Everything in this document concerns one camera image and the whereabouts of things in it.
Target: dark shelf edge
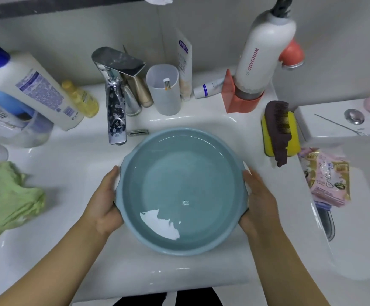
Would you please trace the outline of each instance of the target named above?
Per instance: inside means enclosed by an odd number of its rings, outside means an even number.
[[[142,0],[24,0],[0,4],[0,19]]]

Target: brown comb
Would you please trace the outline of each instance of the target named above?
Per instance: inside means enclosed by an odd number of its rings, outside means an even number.
[[[287,164],[287,146],[291,140],[288,103],[284,101],[270,101],[264,111],[264,117],[277,166],[282,167],[284,164]]]

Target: black nozzle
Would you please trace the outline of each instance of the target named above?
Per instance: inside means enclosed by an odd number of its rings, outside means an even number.
[[[277,0],[271,14],[278,18],[288,18],[290,16],[291,4],[293,0]]]

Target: silver flush button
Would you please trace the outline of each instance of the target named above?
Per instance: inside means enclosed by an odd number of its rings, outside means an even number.
[[[347,109],[345,111],[345,119],[352,124],[362,124],[365,122],[365,115],[357,109]]]

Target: gray wall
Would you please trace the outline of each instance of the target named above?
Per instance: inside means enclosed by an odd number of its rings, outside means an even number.
[[[237,64],[253,19],[275,0],[134,2],[0,20],[0,45],[30,51],[57,80],[101,82],[91,53],[127,50],[149,65],[175,63],[175,27],[193,44],[193,68]],[[277,69],[280,99],[293,106],[370,94],[370,0],[294,0],[296,38],[306,64]]]

